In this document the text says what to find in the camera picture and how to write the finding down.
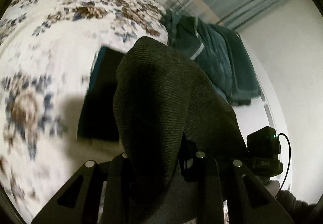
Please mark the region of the dark striped knit sweater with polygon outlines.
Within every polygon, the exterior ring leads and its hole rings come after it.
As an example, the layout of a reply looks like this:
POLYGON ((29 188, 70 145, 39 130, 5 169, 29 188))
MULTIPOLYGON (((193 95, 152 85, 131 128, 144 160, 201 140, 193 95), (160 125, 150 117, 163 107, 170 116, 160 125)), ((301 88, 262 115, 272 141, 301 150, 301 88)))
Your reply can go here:
POLYGON ((116 76, 125 155, 110 166, 103 223, 222 223, 230 164, 247 158, 231 106, 195 62, 149 37, 116 76))

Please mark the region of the white bed headboard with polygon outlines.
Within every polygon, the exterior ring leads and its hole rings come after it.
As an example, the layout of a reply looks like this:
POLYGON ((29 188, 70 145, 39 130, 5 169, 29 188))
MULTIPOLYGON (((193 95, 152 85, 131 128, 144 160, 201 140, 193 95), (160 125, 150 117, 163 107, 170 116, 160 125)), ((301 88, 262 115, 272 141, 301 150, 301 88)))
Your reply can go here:
MULTIPOLYGON (((250 43, 244 37, 241 37, 241 40, 250 57, 261 89, 261 95, 251 99, 250 105, 233 106, 242 137, 247 141, 246 137, 249 134, 265 126, 274 128, 277 134, 288 135, 284 114, 267 72, 256 57, 250 43)), ((284 170, 282 174, 273 177, 273 180, 278 180, 283 190, 290 190, 292 187, 292 158, 289 156, 286 138, 281 136, 279 139, 281 143, 279 159, 284 165, 284 170)))

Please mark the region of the folded black white striped garment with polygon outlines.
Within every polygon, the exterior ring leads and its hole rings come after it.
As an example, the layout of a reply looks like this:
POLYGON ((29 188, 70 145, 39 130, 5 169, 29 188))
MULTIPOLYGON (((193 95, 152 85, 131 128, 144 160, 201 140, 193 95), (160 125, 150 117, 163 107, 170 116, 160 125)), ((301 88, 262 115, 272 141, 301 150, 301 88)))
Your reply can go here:
POLYGON ((113 102, 118 85, 116 71, 123 56, 123 53, 106 46, 98 52, 78 122, 78 137, 109 142, 119 141, 113 102))

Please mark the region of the floral bed cover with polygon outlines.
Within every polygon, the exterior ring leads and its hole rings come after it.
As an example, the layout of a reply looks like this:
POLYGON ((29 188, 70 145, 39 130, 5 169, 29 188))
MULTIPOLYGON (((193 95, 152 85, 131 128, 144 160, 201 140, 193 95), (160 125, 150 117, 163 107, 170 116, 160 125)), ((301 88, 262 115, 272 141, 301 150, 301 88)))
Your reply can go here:
POLYGON ((142 36, 166 43, 155 0, 13 0, 1 19, 1 186, 30 223, 87 160, 119 144, 77 139, 100 48, 125 53, 142 36))

